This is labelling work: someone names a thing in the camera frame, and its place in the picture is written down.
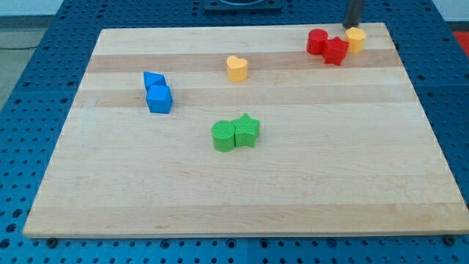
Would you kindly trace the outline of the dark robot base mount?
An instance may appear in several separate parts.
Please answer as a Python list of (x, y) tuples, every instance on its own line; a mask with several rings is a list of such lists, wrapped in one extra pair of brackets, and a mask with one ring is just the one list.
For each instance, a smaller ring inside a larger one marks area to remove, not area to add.
[(203, 0), (205, 12), (281, 11), (282, 0)]

